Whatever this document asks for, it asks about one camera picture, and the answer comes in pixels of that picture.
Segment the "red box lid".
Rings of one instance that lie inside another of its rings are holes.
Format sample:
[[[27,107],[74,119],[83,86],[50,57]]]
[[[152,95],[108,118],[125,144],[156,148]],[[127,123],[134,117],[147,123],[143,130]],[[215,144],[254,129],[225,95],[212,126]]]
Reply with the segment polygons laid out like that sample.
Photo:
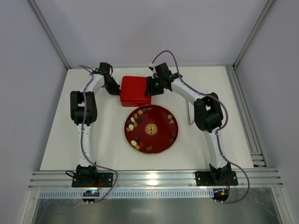
[[[145,98],[146,77],[124,76],[121,82],[120,98]]]

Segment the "metal tongs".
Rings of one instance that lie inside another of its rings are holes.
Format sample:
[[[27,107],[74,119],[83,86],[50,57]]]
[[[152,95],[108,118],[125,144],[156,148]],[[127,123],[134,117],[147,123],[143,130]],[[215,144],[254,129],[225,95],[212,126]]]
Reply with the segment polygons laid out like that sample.
[[[185,100],[185,106],[186,106],[186,114],[187,114],[188,125],[192,126],[194,124],[194,120],[191,120],[189,102],[187,100]]]

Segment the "red chocolate box with tray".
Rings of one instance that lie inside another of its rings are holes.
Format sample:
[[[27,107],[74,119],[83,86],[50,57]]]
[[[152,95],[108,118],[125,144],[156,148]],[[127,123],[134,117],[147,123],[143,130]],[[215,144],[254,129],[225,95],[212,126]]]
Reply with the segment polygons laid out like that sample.
[[[145,97],[145,98],[141,98],[141,99],[120,98],[120,102],[123,107],[140,107],[143,105],[150,105],[151,97]]]

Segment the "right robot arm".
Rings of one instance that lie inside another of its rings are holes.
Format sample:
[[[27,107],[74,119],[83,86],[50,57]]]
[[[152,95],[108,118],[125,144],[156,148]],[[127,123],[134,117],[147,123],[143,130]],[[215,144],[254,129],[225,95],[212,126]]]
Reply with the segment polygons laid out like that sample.
[[[222,137],[220,128],[223,121],[223,113],[218,95],[214,92],[200,92],[188,83],[181,75],[172,73],[166,63],[155,66],[151,64],[149,69],[153,75],[146,77],[146,95],[155,96],[170,90],[182,96],[194,108],[194,122],[199,130],[204,133],[207,147],[210,153],[209,171],[195,172],[197,186],[237,186],[238,180],[231,163],[224,158],[221,149]]]

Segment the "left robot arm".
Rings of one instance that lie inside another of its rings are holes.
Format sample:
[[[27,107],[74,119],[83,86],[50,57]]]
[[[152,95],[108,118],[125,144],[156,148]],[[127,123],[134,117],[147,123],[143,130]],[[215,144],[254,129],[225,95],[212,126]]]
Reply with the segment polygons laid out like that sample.
[[[76,125],[80,143],[79,163],[72,187],[113,188],[117,171],[98,165],[94,156],[93,128],[98,117],[95,95],[105,88],[108,94],[119,96],[120,86],[112,77],[113,67],[109,63],[101,62],[96,69],[80,67],[90,75],[84,87],[70,93],[71,120]]]

